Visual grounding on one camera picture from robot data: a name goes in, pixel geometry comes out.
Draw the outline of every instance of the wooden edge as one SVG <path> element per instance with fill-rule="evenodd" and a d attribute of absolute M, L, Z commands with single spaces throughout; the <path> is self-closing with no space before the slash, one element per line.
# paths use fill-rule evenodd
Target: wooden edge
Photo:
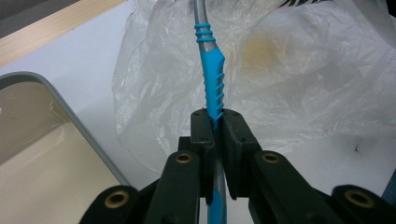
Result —
<path fill-rule="evenodd" d="M 126 0 L 80 0 L 0 39 L 0 67 L 38 49 Z"/>

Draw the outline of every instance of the plastic bag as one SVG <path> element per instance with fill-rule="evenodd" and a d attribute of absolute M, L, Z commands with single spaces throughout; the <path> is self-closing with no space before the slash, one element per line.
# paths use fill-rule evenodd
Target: plastic bag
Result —
<path fill-rule="evenodd" d="M 262 20 L 281 2 L 207 2 L 226 56 L 225 107 L 244 116 L 262 148 L 283 153 L 303 174 L 315 168 L 308 181 L 329 192 L 336 185 L 323 176 L 329 167 L 373 168 L 353 153 L 389 152 L 396 143 L 394 28 L 342 0 L 281 8 Z M 191 1 L 138 5 L 114 76 L 116 121 L 127 150 L 159 174 L 178 137 L 190 135 L 190 113 L 205 106 L 205 93 Z M 372 174 L 386 185 L 396 154 L 379 158 Z"/>
<path fill-rule="evenodd" d="M 211 29 L 227 57 L 226 105 L 248 31 L 282 1 L 206 1 Z M 190 134 L 190 114 L 205 107 L 204 82 L 193 2 L 142 0 L 137 7 L 114 76 L 117 131 L 132 155 L 159 174 L 178 137 Z"/>

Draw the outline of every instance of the gray wire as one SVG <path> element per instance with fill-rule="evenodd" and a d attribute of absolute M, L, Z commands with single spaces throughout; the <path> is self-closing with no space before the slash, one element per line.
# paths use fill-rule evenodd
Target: gray wire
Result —
<path fill-rule="evenodd" d="M 207 23 L 207 16 L 206 16 L 206 7 L 205 7 L 205 0 L 194 0 L 194 15 L 195 15 L 195 24 L 200 23 Z M 207 28 L 201 28 L 199 31 L 207 30 Z M 203 35 L 201 37 L 206 38 L 210 37 L 211 35 Z M 216 42 L 209 41 L 209 42 L 201 42 L 198 44 L 200 50 L 204 52 L 209 52 L 212 49 L 216 49 L 218 45 Z"/>

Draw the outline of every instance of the clear plastic bag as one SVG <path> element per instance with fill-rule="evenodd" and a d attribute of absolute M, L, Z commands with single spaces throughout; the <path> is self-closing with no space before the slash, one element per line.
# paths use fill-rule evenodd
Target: clear plastic bag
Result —
<path fill-rule="evenodd" d="M 369 17 L 361 2 L 280 8 L 262 19 L 282 1 L 207 1 L 226 56 L 225 107 L 245 117 L 263 148 L 311 165 L 304 155 L 341 148 L 332 165 L 345 169 L 343 150 L 394 145 L 394 27 L 381 1 Z M 190 113 L 205 107 L 205 92 L 191 1 L 141 1 L 138 8 L 114 76 L 116 121 L 121 143 L 159 174 L 178 137 L 190 134 Z M 382 160 L 377 172 L 386 179 L 396 155 Z M 323 176 L 312 178 L 331 190 Z"/>
<path fill-rule="evenodd" d="M 221 51 L 230 105 L 248 32 L 283 0 L 206 1 Z M 160 173 L 178 137 L 190 134 L 190 114 L 205 107 L 204 80 L 195 42 L 193 2 L 138 1 L 114 76 L 120 141 L 150 170 Z"/>

